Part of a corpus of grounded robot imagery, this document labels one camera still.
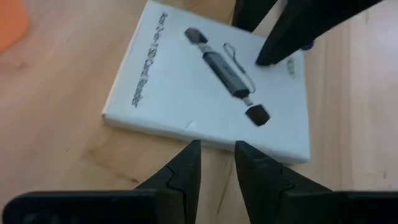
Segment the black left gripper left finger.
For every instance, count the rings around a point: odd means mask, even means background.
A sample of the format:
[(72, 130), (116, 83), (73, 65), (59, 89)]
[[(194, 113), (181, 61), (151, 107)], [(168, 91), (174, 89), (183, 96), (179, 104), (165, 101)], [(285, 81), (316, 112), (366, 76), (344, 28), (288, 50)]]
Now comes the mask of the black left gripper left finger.
[(156, 224), (195, 224), (201, 186), (201, 141), (194, 140), (136, 187), (152, 193)]

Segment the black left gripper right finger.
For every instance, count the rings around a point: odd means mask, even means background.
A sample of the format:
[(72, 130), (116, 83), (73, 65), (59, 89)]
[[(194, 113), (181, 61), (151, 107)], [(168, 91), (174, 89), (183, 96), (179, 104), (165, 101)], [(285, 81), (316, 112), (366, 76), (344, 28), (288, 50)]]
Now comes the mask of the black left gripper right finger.
[(342, 224), (331, 189), (244, 141), (234, 160), (251, 224)]

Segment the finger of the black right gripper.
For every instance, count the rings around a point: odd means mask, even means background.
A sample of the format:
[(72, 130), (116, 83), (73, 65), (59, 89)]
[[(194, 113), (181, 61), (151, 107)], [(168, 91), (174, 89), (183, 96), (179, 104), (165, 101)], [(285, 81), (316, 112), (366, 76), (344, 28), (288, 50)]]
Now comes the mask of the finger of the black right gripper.
[(328, 30), (382, 0), (288, 0), (256, 60), (279, 63)]
[(278, 0), (236, 0), (232, 26), (253, 32)]

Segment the orange plastic bin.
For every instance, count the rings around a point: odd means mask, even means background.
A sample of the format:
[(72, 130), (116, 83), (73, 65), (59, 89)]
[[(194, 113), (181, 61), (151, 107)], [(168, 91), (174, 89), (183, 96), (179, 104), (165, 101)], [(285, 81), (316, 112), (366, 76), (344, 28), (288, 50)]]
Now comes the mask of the orange plastic bin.
[(0, 54), (26, 35), (29, 14), (23, 0), (0, 0)]

